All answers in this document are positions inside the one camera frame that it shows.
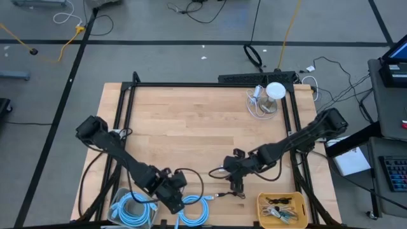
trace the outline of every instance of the yellow basket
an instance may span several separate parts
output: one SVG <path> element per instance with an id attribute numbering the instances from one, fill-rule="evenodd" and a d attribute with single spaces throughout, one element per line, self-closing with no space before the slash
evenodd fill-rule
<path id="1" fill-rule="evenodd" d="M 274 216 L 264 216 L 261 214 L 260 201 L 266 197 L 270 199 L 291 198 L 288 206 L 294 207 L 294 211 L 298 214 L 298 220 L 290 219 L 290 224 L 285 224 L 279 218 Z M 306 228 L 308 225 L 307 207 L 304 197 L 299 192 L 294 193 L 260 193 L 257 197 L 257 217 L 260 225 L 265 228 Z"/>

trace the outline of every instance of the desk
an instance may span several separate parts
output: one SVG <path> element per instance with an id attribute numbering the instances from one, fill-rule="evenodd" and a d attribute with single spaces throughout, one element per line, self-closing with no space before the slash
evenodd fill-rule
<path id="1" fill-rule="evenodd" d="M 121 83 L 106 83 L 97 115 L 113 126 Z M 228 181 L 213 179 L 208 171 L 223 164 L 233 148 L 248 151 L 266 142 L 277 142 L 287 136 L 279 102 L 279 113 L 271 120 L 256 120 L 245 105 L 246 88 L 209 87 L 136 87 L 130 128 L 134 131 L 127 139 L 126 150 L 140 162 L 153 164 L 159 169 L 187 167 L 197 170 L 205 183 L 205 195 L 229 191 Z M 314 120 L 315 106 L 309 85 L 295 85 L 296 101 L 301 125 Z M 288 105 L 292 117 L 291 105 Z M 324 153 L 322 144 L 315 150 Z M 98 155 L 88 150 L 84 169 Z M 106 155 L 90 168 L 83 189 L 82 206 L 85 210 L 100 191 Z M 341 221 L 331 174 L 327 161 L 309 154 L 308 163 L 314 193 L 332 217 Z M 252 226 L 257 221 L 256 199 L 260 192 L 282 193 L 295 191 L 289 153 L 283 156 L 282 175 L 276 182 L 264 181 L 255 175 L 244 178 L 246 199 L 225 196 L 209 202 L 207 224 L 216 226 Z M 265 172 L 275 177 L 278 166 Z M 185 171 L 188 185 L 185 195 L 200 192 L 196 175 Z M 121 172 L 121 187 L 127 187 L 127 177 Z M 105 199 L 102 219 L 106 219 L 110 194 Z M 71 219 L 78 218 L 78 197 Z M 186 207 L 188 217 L 201 214 L 201 205 Z M 156 223 L 166 219 L 174 225 L 177 215 L 161 205 Z"/>
<path id="2" fill-rule="evenodd" d="M 407 140 L 407 130 L 401 128 L 401 120 L 407 119 L 404 109 L 404 107 L 407 107 L 407 89 L 384 87 L 379 73 L 379 69 L 382 67 L 380 61 L 369 60 L 368 65 L 375 95 L 378 121 L 329 147 L 326 153 L 330 157 L 347 152 L 367 142 L 370 137 Z"/>
<path id="3" fill-rule="evenodd" d="M 375 191 L 380 195 L 394 200 L 404 206 L 407 205 L 407 193 L 391 192 L 378 157 L 406 156 L 406 148 L 407 142 L 382 139 L 378 137 L 371 137 L 368 143 L 370 164 L 375 172 Z M 378 208 L 383 209 L 384 213 L 407 218 L 406 210 L 379 198 L 377 199 L 377 203 L 380 206 Z"/>

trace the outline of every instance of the white lid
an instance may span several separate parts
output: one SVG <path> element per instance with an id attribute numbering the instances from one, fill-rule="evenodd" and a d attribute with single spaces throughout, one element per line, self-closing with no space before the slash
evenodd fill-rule
<path id="1" fill-rule="evenodd" d="M 272 99 L 282 99 L 286 96 L 286 88 L 281 83 L 273 82 L 267 85 L 266 93 Z"/>

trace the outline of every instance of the floor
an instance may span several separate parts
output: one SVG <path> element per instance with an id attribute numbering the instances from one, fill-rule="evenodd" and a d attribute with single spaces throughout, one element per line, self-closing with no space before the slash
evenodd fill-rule
<path id="1" fill-rule="evenodd" d="M 71 1 L 74 14 L 84 20 L 82 0 Z M 171 2 L 182 8 L 189 3 Z M 273 0 L 260 4 L 253 44 L 266 65 L 265 71 L 277 66 L 296 2 Z M 222 3 L 208 0 L 194 16 L 208 20 Z M 121 5 L 97 13 L 112 18 L 111 33 L 90 36 L 86 42 L 82 42 L 84 36 L 80 34 L 56 64 L 29 55 L 23 46 L 0 31 L 0 69 L 31 73 L 30 81 L 0 79 L 0 97 L 10 98 L 14 107 L 8 121 L 58 124 L 1 127 L 0 173 L 7 176 L 3 176 L 0 186 L 0 228 L 15 225 L 39 158 L 47 153 L 31 205 L 25 208 L 26 218 L 20 218 L 18 225 L 69 221 L 86 154 L 85 147 L 74 137 L 74 128 L 97 112 L 104 83 L 129 81 L 133 71 L 144 82 L 216 82 L 220 74 L 255 73 L 257 69 L 244 55 L 242 45 L 251 38 L 257 4 L 257 0 L 229 0 L 213 23 L 199 24 L 169 10 L 165 1 L 123 0 Z M 406 7 L 405 0 L 303 1 L 288 37 L 281 69 L 299 71 L 312 65 L 313 59 L 325 56 L 340 62 L 355 83 L 367 74 L 369 59 L 382 56 L 391 42 L 406 34 Z M 56 59 L 62 44 L 75 33 L 78 20 L 70 18 L 64 24 L 55 24 L 52 17 L 70 10 L 69 4 L 67 8 L 34 3 L 17 7 L 10 1 L 0 1 L 0 22 L 38 49 L 42 57 Z M 86 6 L 88 19 L 91 12 Z M 92 34 L 104 33 L 110 26 L 107 17 L 98 18 Z M 348 87 L 348 76 L 336 64 L 322 59 L 317 60 L 315 72 L 300 77 L 308 75 L 333 95 Z M 367 79 L 356 90 L 362 92 L 370 87 Z M 370 95 L 366 106 L 376 119 L 373 99 Z M 315 102 L 317 109 L 329 100 L 329 95 L 322 92 Z M 344 135 L 368 125 L 354 97 L 333 107 L 350 124 Z M 365 173 L 351 176 L 368 187 L 371 184 L 367 177 Z M 368 219 L 364 213 L 371 210 L 369 195 L 335 175 L 333 181 L 344 223 L 389 229 L 407 223 L 407 219 L 388 215 L 377 221 Z"/>

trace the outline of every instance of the keyboard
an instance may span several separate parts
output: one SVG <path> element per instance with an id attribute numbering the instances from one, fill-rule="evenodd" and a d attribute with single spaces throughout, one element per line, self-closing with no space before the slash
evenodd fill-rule
<path id="1" fill-rule="evenodd" d="M 379 156 L 390 190 L 407 192 L 407 156 Z"/>
<path id="2" fill-rule="evenodd" d="M 293 89 L 293 81 L 296 79 L 294 71 L 274 72 L 274 73 L 250 73 L 250 74 L 228 74 L 220 75 L 219 83 L 245 83 L 264 85 L 272 82 L 281 83 L 286 89 Z"/>

